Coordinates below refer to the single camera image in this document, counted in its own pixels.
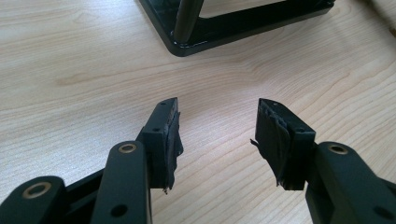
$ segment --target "wooden surface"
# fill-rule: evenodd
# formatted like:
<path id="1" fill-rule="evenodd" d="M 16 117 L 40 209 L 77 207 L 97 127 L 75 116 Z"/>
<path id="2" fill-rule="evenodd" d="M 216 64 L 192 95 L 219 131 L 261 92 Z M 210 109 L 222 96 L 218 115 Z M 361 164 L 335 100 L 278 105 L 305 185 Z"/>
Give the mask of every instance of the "wooden surface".
<path id="1" fill-rule="evenodd" d="M 381 7 L 396 19 L 395 1 Z M 185 151 L 174 189 L 152 191 L 154 223 L 311 222 L 249 143 L 259 98 L 396 182 L 396 39 L 356 0 L 186 58 L 137 0 L 2 1 L 0 76 L 0 202 L 36 176 L 69 185 L 103 168 L 174 96 Z"/>

